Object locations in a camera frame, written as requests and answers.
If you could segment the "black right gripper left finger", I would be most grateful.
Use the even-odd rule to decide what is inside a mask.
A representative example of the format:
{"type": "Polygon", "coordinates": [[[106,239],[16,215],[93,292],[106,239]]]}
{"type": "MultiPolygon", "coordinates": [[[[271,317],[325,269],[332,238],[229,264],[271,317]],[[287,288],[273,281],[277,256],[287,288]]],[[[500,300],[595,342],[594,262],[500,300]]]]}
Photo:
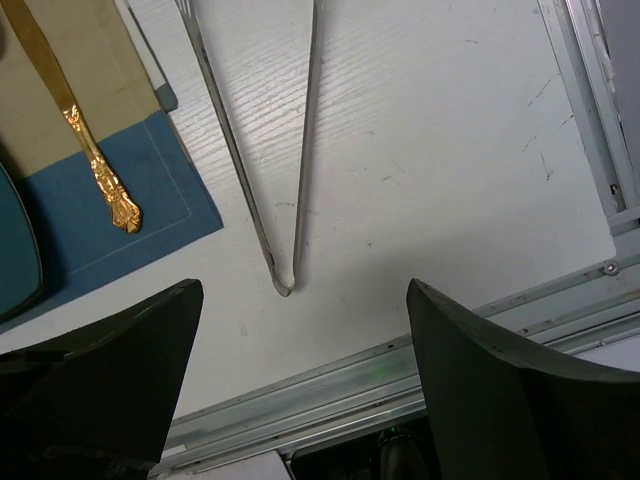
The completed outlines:
{"type": "Polygon", "coordinates": [[[183,280],[1,356],[4,479],[145,479],[160,462],[203,306],[183,280]]]}

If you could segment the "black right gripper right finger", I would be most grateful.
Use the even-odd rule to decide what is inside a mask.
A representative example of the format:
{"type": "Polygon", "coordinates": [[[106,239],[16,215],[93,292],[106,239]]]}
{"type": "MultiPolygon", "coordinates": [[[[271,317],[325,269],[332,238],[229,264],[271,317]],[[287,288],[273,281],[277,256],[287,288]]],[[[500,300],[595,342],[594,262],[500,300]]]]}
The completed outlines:
{"type": "Polygon", "coordinates": [[[557,352],[420,280],[406,295],[446,479],[635,479],[639,376],[557,352]]]}

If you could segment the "silver metal tongs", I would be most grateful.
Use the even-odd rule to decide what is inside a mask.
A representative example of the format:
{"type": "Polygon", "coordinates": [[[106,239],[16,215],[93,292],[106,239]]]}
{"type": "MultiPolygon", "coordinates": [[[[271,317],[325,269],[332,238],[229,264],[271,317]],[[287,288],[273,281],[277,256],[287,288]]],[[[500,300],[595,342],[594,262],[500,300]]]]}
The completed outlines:
{"type": "MultiPolygon", "coordinates": [[[[190,44],[194,51],[199,69],[203,76],[207,92],[214,108],[223,138],[225,140],[236,177],[239,181],[252,224],[266,262],[268,272],[275,291],[283,298],[289,297],[296,289],[296,282],[286,284],[279,276],[276,258],[270,246],[267,232],[262,221],[258,203],[256,201],[249,176],[247,174],[238,142],[233,132],[232,123],[224,105],[212,64],[206,52],[205,42],[197,18],[195,5],[192,1],[178,1],[176,3],[190,44]]],[[[304,123],[301,142],[301,156],[299,162],[299,180],[297,188],[296,217],[292,254],[292,276],[296,277],[303,260],[305,245],[307,201],[309,198],[310,166],[314,153],[315,122],[317,118],[318,98],[321,79],[324,3],[312,3],[312,20],[310,34],[310,49],[308,61],[308,75],[305,97],[304,123]]]]}

